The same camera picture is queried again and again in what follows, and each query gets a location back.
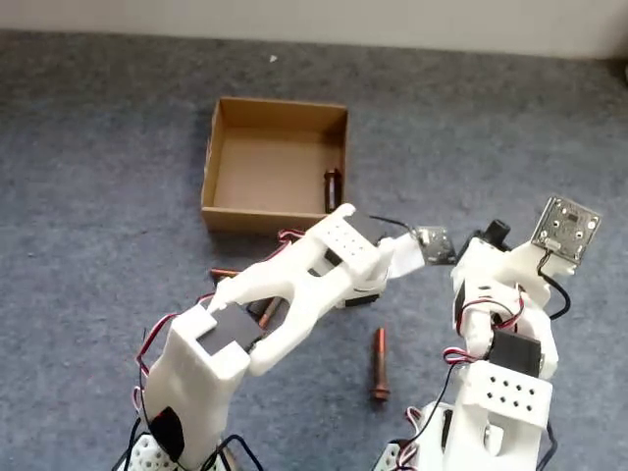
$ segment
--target gray carpet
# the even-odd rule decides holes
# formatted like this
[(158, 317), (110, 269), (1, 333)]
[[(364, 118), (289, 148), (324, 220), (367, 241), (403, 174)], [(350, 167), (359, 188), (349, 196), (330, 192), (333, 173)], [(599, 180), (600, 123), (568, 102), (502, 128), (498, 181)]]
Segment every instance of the gray carpet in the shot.
[[(210, 265), (244, 267), (273, 247), (209, 237), (200, 220), (221, 95), (347, 104), (352, 201), (448, 225), (458, 247), (494, 217), (524, 241), (553, 193), (603, 212), (555, 325), (549, 469), (625, 469), (628, 91), (606, 65), (14, 32), (0, 33), (0, 469), (111, 467), (133, 420), (142, 328), (207, 291)], [(404, 407), (441, 387), (451, 298), (447, 270), (430, 269), (372, 307), (330, 313), (245, 381), (229, 430), (270, 470), (370, 469), (409, 433)], [(385, 323), (392, 397), (376, 409), (369, 343)]]

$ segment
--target cylindrical object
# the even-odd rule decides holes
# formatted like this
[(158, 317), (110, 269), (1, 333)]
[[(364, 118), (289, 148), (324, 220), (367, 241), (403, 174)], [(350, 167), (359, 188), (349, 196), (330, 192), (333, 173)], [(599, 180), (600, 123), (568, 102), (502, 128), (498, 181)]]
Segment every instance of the cylindrical object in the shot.
[(391, 390), (386, 375), (386, 331), (383, 328), (375, 331), (373, 341), (373, 380), (371, 396), (376, 400), (388, 400)]
[(209, 270), (209, 275), (212, 277), (214, 285), (217, 285), (223, 278), (233, 278), (238, 274), (238, 270), (232, 270), (229, 268), (212, 268)]
[(279, 307), (281, 303), (282, 303), (282, 299), (280, 297), (274, 297), (271, 303), (266, 308), (266, 310), (264, 310), (264, 314), (262, 314), (262, 317), (259, 318), (257, 325), (261, 327), (262, 329), (266, 329), (266, 327), (268, 326), (268, 323), (271, 320), (271, 317), (273, 317), (273, 314), (277, 312), (277, 308)]
[(342, 204), (342, 174), (338, 169), (325, 172), (325, 212), (333, 213)]

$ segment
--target white wall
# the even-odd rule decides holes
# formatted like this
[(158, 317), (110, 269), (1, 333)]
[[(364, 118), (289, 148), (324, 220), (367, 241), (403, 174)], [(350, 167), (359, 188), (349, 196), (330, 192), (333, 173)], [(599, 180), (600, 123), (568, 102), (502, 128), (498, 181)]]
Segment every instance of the white wall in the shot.
[(0, 27), (628, 56), (628, 0), (0, 0)]

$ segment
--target screw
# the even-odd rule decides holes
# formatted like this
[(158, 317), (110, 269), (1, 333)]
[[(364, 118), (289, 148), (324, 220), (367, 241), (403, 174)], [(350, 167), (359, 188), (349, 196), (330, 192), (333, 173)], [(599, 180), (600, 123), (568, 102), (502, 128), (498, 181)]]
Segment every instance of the screw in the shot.
[(217, 285), (218, 282), (224, 278), (233, 278), (237, 274), (239, 274), (238, 270), (232, 270), (229, 268), (212, 268), (209, 271), (209, 275), (212, 277), (214, 285)]
[(386, 376), (386, 331), (383, 328), (375, 331), (373, 341), (373, 379), (371, 396), (376, 400), (388, 400), (391, 390)]
[(282, 302), (282, 299), (280, 297), (273, 298), (273, 300), (268, 305), (268, 307), (264, 309), (264, 314), (262, 314), (262, 317), (260, 317), (259, 321), (257, 322), (257, 325), (259, 327), (261, 327), (262, 329), (266, 329), (266, 327), (268, 326), (268, 323), (271, 320), (271, 317), (273, 317), (273, 314), (277, 312), (277, 308), (279, 307), (281, 302)]

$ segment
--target open cardboard box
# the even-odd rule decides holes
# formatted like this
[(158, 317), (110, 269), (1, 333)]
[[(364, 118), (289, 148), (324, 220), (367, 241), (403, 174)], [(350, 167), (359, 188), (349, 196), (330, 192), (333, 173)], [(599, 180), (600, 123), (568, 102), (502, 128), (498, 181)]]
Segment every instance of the open cardboard box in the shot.
[(271, 234), (325, 217), (325, 172), (346, 175), (347, 110), (221, 98), (207, 148), (202, 216), (211, 231)]

